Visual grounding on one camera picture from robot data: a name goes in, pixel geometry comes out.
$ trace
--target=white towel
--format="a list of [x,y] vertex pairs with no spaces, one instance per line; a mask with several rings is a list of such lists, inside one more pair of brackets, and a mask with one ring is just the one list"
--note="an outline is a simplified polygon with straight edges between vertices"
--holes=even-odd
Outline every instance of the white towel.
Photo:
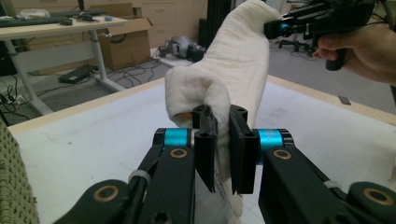
[[229,109],[231,104],[244,107],[253,128],[268,70],[269,43],[263,25],[279,19],[280,14],[264,2],[248,0],[227,16],[200,62],[175,67],[165,76],[166,109],[177,126],[191,128],[189,113],[198,105],[209,105],[218,121],[217,181],[225,186],[233,209],[227,219],[233,223],[242,215],[242,197],[231,194]]

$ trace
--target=black handheld device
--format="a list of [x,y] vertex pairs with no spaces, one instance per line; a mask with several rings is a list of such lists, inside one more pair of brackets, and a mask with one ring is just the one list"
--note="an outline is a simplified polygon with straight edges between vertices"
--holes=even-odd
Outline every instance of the black handheld device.
[[[373,15],[375,0],[312,0],[303,7],[297,7],[285,14],[282,20],[264,24],[264,34],[269,39],[292,34],[304,34],[304,39],[312,39],[311,51],[315,51],[321,36],[344,33],[367,24]],[[341,69],[346,51],[338,50],[338,59],[327,61],[331,71]]]

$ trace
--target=cable tie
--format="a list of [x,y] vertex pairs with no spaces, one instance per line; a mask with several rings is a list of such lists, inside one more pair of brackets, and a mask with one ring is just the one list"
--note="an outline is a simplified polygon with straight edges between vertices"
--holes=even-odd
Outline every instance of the cable tie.
[[104,37],[113,37],[113,34],[111,34],[111,33],[108,33],[108,34],[101,33],[101,34],[99,34],[99,35],[102,35],[102,36],[104,36]]
[[147,180],[147,182],[148,182],[148,185],[149,185],[149,182],[151,182],[151,176],[149,175],[149,173],[147,173],[144,170],[135,170],[135,171],[133,171],[129,175],[128,182],[130,182],[132,177],[134,177],[134,176],[140,176],[140,177],[145,178]]
[[328,180],[323,183],[328,189],[340,189],[341,188],[341,185],[338,184],[337,181],[335,181],[335,180]]

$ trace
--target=human hand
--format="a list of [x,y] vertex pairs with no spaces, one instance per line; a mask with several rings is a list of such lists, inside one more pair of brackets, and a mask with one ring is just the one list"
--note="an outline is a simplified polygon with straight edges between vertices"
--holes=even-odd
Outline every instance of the human hand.
[[324,35],[313,56],[335,60],[338,49],[346,49],[344,67],[353,73],[396,85],[396,33],[386,24],[369,24],[349,33]]

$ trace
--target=power strip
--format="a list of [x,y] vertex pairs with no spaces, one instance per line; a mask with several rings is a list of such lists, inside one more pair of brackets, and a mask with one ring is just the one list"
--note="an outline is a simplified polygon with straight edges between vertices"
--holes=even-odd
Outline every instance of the power strip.
[[0,105],[21,105],[25,101],[25,98],[21,95],[17,96],[4,96],[0,94]]
[[94,65],[82,65],[81,67],[58,77],[58,81],[62,83],[76,84],[80,82],[82,79],[91,75],[91,73],[97,69],[97,66]]

